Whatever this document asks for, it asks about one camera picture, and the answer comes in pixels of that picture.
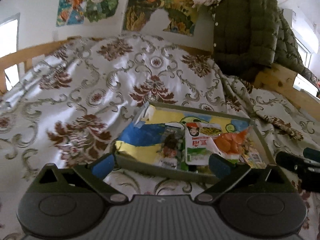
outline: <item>air conditioner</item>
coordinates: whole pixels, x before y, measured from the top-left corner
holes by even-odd
[[[283,15],[296,38],[310,51],[310,53],[318,53],[319,40],[313,32],[313,29],[304,20],[304,16],[291,9],[283,9]]]

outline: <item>floral bedspread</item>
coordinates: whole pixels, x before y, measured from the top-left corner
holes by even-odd
[[[96,160],[146,101],[252,118],[273,154],[320,150],[319,123],[281,95],[223,75],[209,57],[138,33],[74,40],[36,64],[0,104],[0,239],[23,236],[16,208],[46,163],[62,168]],[[297,177],[287,175],[308,207],[300,235],[320,239],[320,196],[302,191]],[[208,187],[121,169],[105,182],[129,197],[194,197]]]

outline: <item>white logo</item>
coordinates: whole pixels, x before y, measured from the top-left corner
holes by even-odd
[[[164,198],[161,198],[161,199],[157,199],[157,201],[158,201],[159,203],[162,203],[163,201],[165,201],[165,199],[164,199]]]

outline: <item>green puffer jacket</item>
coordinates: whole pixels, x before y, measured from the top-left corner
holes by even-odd
[[[276,62],[316,81],[303,66],[277,0],[222,0],[209,12],[215,24],[213,58],[223,73],[253,81],[260,70]]]

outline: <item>gray ribbed panel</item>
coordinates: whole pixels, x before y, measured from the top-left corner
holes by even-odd
[[[254,240],[225,225],[214,208],[193,203],[186,195],[137,195],[112,207],[92,231],[73,240]],[[26,236],[24,240],[39,240]],[[297,235],[282,240],[301,240]]]

